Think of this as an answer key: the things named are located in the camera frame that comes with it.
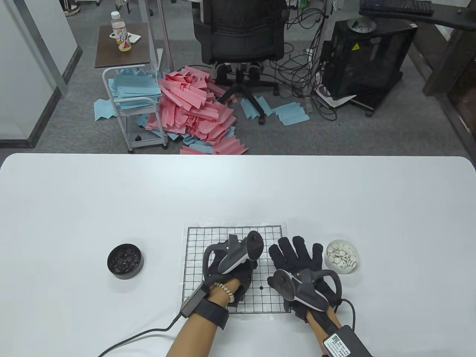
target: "computer case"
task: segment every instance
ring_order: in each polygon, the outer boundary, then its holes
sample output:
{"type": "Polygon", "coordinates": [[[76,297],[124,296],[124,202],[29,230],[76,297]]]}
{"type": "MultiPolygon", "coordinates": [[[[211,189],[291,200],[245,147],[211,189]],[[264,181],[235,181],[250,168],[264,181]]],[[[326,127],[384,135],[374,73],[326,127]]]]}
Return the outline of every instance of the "computer case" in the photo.
{"type": "Polygon", "coordinates": [[[407,20],[372,20],[377,29],[367,34],[349,29],[347,20],[337,21],[331,41],[324,42],[321,78],[332,97],[388,91],[400,80],[417,26],[407,20]]]}

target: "forearm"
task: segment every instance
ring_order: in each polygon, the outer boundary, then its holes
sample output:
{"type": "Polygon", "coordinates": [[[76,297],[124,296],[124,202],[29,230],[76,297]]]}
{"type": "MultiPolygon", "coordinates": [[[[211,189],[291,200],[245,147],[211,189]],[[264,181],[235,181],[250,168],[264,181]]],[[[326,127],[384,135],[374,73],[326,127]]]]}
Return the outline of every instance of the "forearm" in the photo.
{"type": "MultiPolygon", "coordinates": [[[[234,293],[240,282],[233,279],[225,285],[234,293]]],[[[222,307],[226,307],[229,302],[228,294],[218,287],[212,287],[207,299],[222,307]]],[[[207,357],[216,331],[217,325],[198,314],[193,314],[179,332],[167,357],[207,357]]]]}
{"type": "MultiPolygon", "coordinates": [[[[331,307],[329,307],[329,309],[327,310],[327,315],[329,316],[329,318],[332,320],[332,322],[334,322],[334,324],[336,324],[337,328],[341,328],[342,325],[340,324],[336,314],[334,313],[334,310],[332,310],[331,307]]],[[[307,316],[306,316],[309,324],[311,325],[311,328],[312,330],[314,331],[314,334],[316,335],[317,337],[317,340],[319,341],[319,345],[321,346],[321,350],[322,350],[322,353],[324,355],[327,354],[327,351],[326,351],[326,348],[324,347],[323,345],[323,342],[324,340],[329,336],[325,331],[324,329],[316,322],[316,320],[314,320],[314,318],[312,317],[311,313],[308,311],[307,312],[307,316]]]]}

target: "warning sticker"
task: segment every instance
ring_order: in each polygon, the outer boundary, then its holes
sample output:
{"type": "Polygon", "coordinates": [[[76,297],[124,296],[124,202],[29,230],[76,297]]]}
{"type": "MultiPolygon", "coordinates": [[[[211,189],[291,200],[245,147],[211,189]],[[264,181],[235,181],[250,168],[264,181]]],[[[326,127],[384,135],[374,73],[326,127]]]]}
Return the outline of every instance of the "warning sticker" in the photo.
{"type": "Polygon", "coordinates": [[[337,334],[333,334],[325,340],[324,347],[326,347],[332,357],[347,357],[350,355],[349,349],[344,345],[344,342],[342,342],[337,334]]]}

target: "shoe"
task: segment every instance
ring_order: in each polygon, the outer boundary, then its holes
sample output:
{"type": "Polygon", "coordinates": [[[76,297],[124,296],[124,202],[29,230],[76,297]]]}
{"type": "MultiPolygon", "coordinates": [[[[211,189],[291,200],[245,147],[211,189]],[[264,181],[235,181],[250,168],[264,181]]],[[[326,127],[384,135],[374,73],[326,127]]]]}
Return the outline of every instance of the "shoe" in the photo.
{"type": "Polygon", "coordinates": [[[66,17],[76,15],[81,8],[78,5],[71,5],[71,10],[64,10],[66,17]]]}

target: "black glove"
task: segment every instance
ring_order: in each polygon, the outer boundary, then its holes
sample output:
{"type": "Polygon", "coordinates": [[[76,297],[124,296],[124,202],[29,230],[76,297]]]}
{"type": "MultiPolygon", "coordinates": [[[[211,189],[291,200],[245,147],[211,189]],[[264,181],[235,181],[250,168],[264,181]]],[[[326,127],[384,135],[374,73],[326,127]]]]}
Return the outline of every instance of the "black glove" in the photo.
{"type": "MultiPolygon", "coordinates": [[[[215,253],[215,257],[210,267],[208,268],[208,273],[210,275],[218,274],[218,265],[223,260],[223,258],[227,255],[224,250],[214,250],[213,253],[215,253]]],[[[253,276],[253,270],[256,269],[257,266],[258,266],[257,262],[247,259],[244,263],[241,263],[236,268],[234,268],[231,272],[226,274],[226,276],[229,276],[228,281],[235,278],[239,280],[241,283],[241,286],[233,294],[235,296],[235,301],[229,304],[229,306],[235,307],[238,304],[238,302],[243,301],[243,299],[245,298],[245,293],[248,290],[249,285],[251,284],[251,277],[253,276]]]]}
{"type": "MultiPolygon", "coordinates": [[[[293,245],[296,252],[294,252],[287,237],[280,238],[278,244],[279,247],[276,244],[269,247],[269,256],[273,260],[276,269],[283,269],[291,274],[296,274],[307,268],[312,271],[322,270],[323,247],[321,244],[314,243],[312,246],[312,259],[307,252],[304,239],[300,236],[293,237],[293,245]]],[[[273,277],[268,278],[268,285],[273,288],[273,277]]],[[[335,292],[329,287],[324,279],[318,279],[315,281],[314,287],[326,297],[331,307],[340,305],[341,299],[336,296],[335,292]]],[[[285,307],[288,306],[294,310],[298,318],[307,322],[306,314],[309,310],[308,307],[297,301],[285,301],[285,307]]]]}

